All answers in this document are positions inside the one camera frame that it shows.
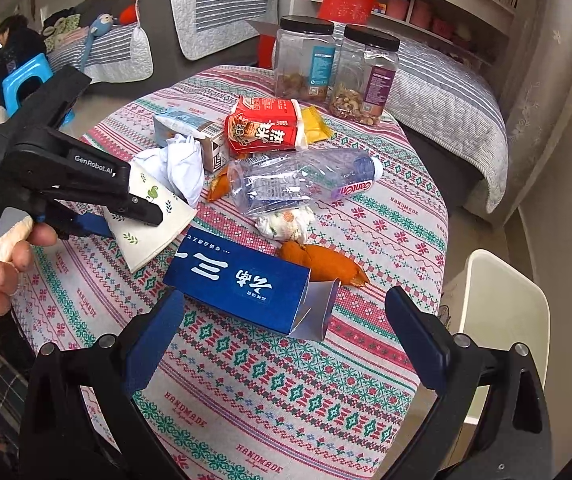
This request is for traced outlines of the person's left hand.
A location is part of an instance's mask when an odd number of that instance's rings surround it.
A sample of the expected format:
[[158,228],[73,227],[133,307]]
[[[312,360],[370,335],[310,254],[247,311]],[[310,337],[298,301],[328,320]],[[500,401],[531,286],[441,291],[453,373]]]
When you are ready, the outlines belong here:
[[12,308],[10,298],[18,289],[19,273],[32,265],[31,246],[53,246],[56,243],[57,234],[47,224],[34,224],[28,231],[28,218],[17,222],[0,237],[0,316]]

